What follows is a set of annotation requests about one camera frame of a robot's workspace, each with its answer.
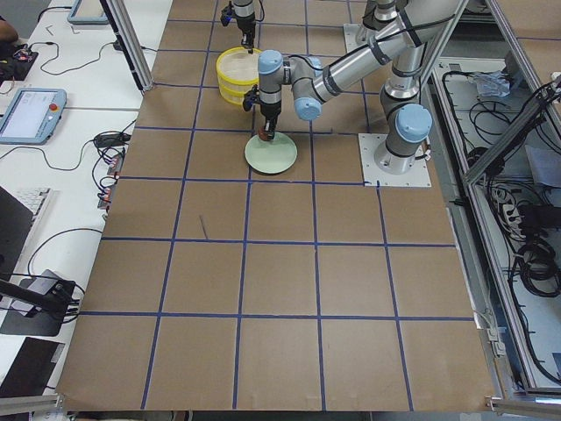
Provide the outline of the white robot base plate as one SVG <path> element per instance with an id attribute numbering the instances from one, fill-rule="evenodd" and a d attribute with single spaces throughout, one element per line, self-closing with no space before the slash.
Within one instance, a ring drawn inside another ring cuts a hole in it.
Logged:
<path id="1" fill-rule="evenodd" d="M 406 158 L 387 150 L 385 133 L 360 133 L 359 152 L 364 184 L 371 187 L 430 188 L 423 147 Z"/>

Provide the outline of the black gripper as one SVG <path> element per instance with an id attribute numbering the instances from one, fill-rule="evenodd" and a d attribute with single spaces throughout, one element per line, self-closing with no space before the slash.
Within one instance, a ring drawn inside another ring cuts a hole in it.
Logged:
<path id="1" fill-rule="evenodd" d="M 242 32 L 241 45 L 249 44 L 248 53 L 254 53 L 254 38 L 256 29 L 255 8 L 253 3 L 227 3 L 221 11 L 220 22 L 226 27 L 234 19 L 238 29 Z"/>
<path id="2" fill-rule="evenodd" d="M 244 94 L 243 109 L 249 111 L 255 104 L 260 106 L 260 113 L 265 118 L 264 126 L 261 127 L 261 138 L 268 139 L 269 135 L 269 139 L 274 139 L 278 116 L 281 114 L 281 91 L 277 89 L 275 92 L 267 92 L 253 85 Z"/>

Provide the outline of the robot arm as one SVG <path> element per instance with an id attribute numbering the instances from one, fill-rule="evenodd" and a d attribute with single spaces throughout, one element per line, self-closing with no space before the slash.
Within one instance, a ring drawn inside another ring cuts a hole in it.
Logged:
<path id="1" fill-rule="evenodd" d="M 462 1 L 410 1 L 396 10 L 391 1 L 370 1 L 363 39 L 349 53 L 321 67 L 313 57 L 286 56 L 276 50 L 259 54 L 259 81 L 245 93 L 243 107 L 257 104 L 264 124 L 247 143 L 250 149 L 263 146 L 271 152 L 280 133 L 281 90 L 291 88 L 295 113 L 313 121 L 325 103 L 354 83 L 390 64 L 392 74 L 380 91 L 380 102 L 389 133 L 374 153 L 376 165 L 392 175 L 407 173 L 417 148 L 428 138 L 433 123 L 430 112 L 418 102 L 420 74 L 427 64 L 424 48 L 443 34 L 465 8 Z"/>
<path id="2" fill-rule="evenodd" d="M 229 1 L 221 10 L 220 22 L 223 27 L 235 20 L 242 32 L 241 46 L 249 53 L 253 53 L 256 32 L 256 17 L 253 0 Z"/>

